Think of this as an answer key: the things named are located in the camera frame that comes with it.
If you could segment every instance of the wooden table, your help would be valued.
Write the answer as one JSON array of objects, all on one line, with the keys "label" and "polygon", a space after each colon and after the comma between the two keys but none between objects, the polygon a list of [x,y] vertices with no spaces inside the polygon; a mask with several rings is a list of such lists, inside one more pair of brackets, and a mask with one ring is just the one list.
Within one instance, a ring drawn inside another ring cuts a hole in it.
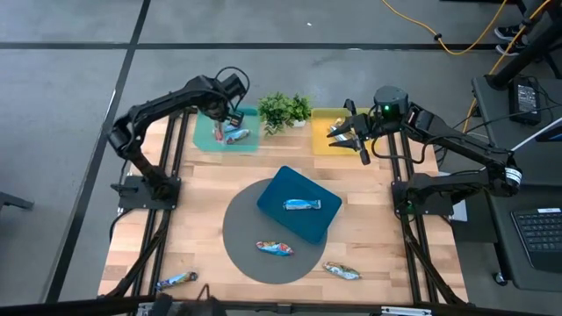
[{"label": "wooden table", "polygon": [[[310,124],[262,137],[255,153],[204,153],[192,142],[196,120],[191,115],[179,174],[183,181],[180,201],[172,213],[161,279],[196,270],[199,280],[166,292],[176,299],[195,298],[203,284],[210,284],[211,293],[221,300],[411,304],[400,221],[393,215],[390,161],[372,157],[371,164],[364,166],[358,156],[314,156]],[[143,145],[153,164],[160,157],[166,123],[167,119],[154,122]],[[386,138],[378,141],[381,153],[387,150],[387,142]],[[413,157],[419,158],[422,145],[410,143]],[[273,177],[283,165],[334,192],[343,204],[328,229],[326,250],[310,273],[290,284],[262,284],[246,277],[230,261],[222,240],[223,217],[240,190]],[[403,163],[401,168],[406,175]],[[431,147],[427,148],[426,161],[415,165],[415,170],[436,174]],[[100,294],[113,289],[137,259],[147,213],[133,211],[116,225]],[[437,216],[424,219],[432,262],[455,293],[467,299],[450,227]],[[349,265],[360,271],[363,279],[346,281],[332,276],[321,267],[325,261]],[[421,293],[427,299],[423,269],[419,263],[417,266]],[[142,293],[148,292],[151,269],[150,262]]]}]

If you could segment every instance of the black desk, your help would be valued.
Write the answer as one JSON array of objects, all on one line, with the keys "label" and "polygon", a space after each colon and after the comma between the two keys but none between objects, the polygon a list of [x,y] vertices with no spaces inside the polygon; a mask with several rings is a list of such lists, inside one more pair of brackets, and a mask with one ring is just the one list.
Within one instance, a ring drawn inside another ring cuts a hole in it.
[{"label": "black desk", "polygon": [[[552,99],[562,101],[562,81],[540,79]],[[484,120],[508,115],[508,92],[493,90],[484,78],[472,80],[474,93]],[[554,118],[562,116],[562,109],[552,110]],[[498,147],[512,148],[549,122],[545,113],[539,126],[522,126],[509,119],[486,127],[490,141]],[[489,209],[497,233],[496,252],[503,275],[522,290],[562,291],[562,274],[533,269],[515,230],[510,213],[513,210],[562,207],[562,144],[532,141],[515,152],[517,165],[523,170],[522,188],[515,197],[487,197],[484,204],[468,205],[471,212]]]}]

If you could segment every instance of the blue tray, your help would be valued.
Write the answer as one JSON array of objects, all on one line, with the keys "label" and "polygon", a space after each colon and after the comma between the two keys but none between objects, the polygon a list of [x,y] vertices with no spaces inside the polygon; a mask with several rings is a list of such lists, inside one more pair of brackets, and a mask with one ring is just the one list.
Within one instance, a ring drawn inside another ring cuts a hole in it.
[{"label": "blue tray", "polygon": [[[286,211],[283,202],[292,199],[321,201],[320,210]],[[321,242],[342,200],[295,170],[283,166],[257,200],[257,206],[300,238],[313,244]]]}]

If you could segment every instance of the potted plant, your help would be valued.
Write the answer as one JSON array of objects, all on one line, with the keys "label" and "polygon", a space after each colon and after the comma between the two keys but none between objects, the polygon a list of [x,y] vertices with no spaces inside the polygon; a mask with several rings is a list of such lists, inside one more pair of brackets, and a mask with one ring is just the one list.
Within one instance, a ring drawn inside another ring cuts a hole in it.
[{"label": "potted plant", "polygon": [[292,125],[295,127],[304,126],[306,121],[310,118],[311,111],[310,98],[295,94],[289,109]]},{"label": "potted plant", "polygon": [[292,100],[281,92],[269,94],[258,100],[257,110],[265,122],[265,133],[273,135],[283,131],[285,124],[292,126]]}]

